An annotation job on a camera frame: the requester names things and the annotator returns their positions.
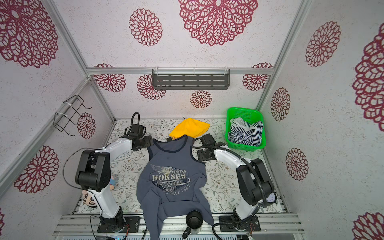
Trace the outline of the grey blue tank top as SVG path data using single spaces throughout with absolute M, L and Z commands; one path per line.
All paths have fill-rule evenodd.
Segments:
M 201 191 L 208 180 L 206 165 L 194 158 L 193 140 L 187 135 L 170 142 L 154 140 L 147 148 L 149 161 L 138 179 L 137 199 L 153 240 L 160 237 L 165 219 L 191 211 L 214 224 L 210 204 Z

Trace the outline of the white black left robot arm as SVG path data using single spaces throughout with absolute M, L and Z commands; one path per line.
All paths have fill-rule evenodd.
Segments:
M 82 152 L 75 182 L 81 189 L 93 195 L 100 208 L 101 224 L 114 227 L 115 231 L 123 228 L 125 219 L 123 210 L 115 201 L 110 188 L 111 160 L 128 151 L 138 151 L 153 145 L 151 136 L 129 139 L 119 138 L 102 149 L 86 149 Z

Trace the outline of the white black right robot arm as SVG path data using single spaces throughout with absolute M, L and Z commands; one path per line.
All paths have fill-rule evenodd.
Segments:
M 260 159 L 249 160 L 236 152 L 217 146 L 197 147 L 198 160 L 219 161 L 234 169 L 242 196 L 234 216 L 243 221 L 254 216 L 259 209 L 276 203 L 278 197 L 265 164 Z

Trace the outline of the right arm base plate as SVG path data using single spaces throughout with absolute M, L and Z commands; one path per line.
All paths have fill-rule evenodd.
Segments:
M 244 220 L 239 220 L 235 216 L 219 216 L 221 232 L 260 232 L 261 225 L 258 217 L 249 216 Z

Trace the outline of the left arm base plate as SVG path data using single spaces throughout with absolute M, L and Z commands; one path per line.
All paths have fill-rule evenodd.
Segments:
M 99 234 L 117 234 L 117 233 L 137 233 L 140 226 L 140 217 L 128 216 L 124 217 L 123 225 L 121 227 L 112 226 L 100 223 L 97 229 Z

